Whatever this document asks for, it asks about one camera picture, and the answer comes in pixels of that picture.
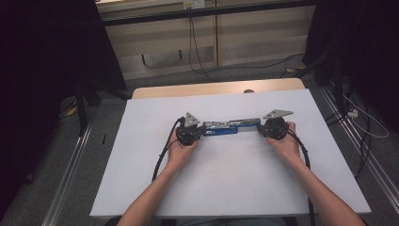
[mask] white table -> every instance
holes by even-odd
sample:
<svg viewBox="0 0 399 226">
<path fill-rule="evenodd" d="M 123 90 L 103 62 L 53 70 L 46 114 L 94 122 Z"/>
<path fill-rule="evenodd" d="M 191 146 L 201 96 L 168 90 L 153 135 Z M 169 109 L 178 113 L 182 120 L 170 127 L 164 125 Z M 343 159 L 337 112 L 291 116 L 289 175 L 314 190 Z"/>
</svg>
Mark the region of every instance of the white table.
<svg viewBox="0 0 399 226">
<path fill-rule="evenodd" d="M 172 124 L 188 111 L 201 121 L 261 118 L 294 111 L 313 172 L 357 213 L 371 212 L 306 89 L 157 97 L 128 101 L 91 216 L 121 216 L 152 179 Z M 165 157 L 160 171 L 167 162 Z M 306 193 L 258 132 L 203 137 L 161 202 L 161 218 L 296 216 L 309 213 Z"/>
</svg>

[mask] gray carpet floor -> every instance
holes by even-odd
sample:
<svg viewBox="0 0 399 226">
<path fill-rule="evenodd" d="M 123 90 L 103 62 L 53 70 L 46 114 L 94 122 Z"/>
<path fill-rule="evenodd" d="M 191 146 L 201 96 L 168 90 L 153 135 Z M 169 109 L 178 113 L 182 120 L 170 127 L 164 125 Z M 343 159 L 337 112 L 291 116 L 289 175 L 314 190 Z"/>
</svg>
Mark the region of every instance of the gray carpet floor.
<svg viewBox="0 0 399 226">
<path fill-rule="evenodd" d="M 300 57 L 298 57 L 287 61 L 287 65 L 282 63 L 273 67 L 264 67 L 276 62 L 278 60 L 248 63 L 238 65 L 239 67 L 233 69 L 214 71 L 208 73 L 212 79 L 203 73 L 193 72 L 135 79 L 127 81 L 128 92 L 133 93 L 136 88 L 140 87 L 278 78 L 283 75 L 285 68 L 295 68 L 301 65 Z M 284 77 L 290 77 L 293 74 L 286 73 Z M 315 86 L 313 75 L 305 76 L 303 81 L 305 86 L 310 89 L 322 115 L 325 118 L 331 115 L 333 112 L 323 97 L 321 89 Z M 107 159 L 112 151 L 126 103 L 106 93 L 100 94 L 103 98 L 101 105 L 87 107 L 88 112 L 96 112 L 96 117 L 56 225 L 105 225 L 106 223 L 105 220 L 91 218 L 88 214 L 102 180 Z M 332 124 L 329 128 L 349 167 L 356 169 L 359 166 L 359 154 L 354 148 L 354 144 L 339 123 Z M 399 185 L 397 176 L 399 137 L 397 133 L 390 132 L 390 136 L 386 139 L 373 139 L 372 152 L 392 180 Z M 77 115 L 60 120 L 53 141 L 34 173 L 34 182 L 21 188 L 0 223 L 1 226 L 41 225 L 72 156 L 78 133 Z M 358 178 L 358 183 L 373 211 L 373 213 L 362 217 L 370 225 L 399 225 L 398 213 L 367 167 Z M 300 226 L 310 225 L 308 217 L 299 217 L 297 220 Z M 158 225 L 159 220 L 155 220 L 152 224 Z"/>
</svg>

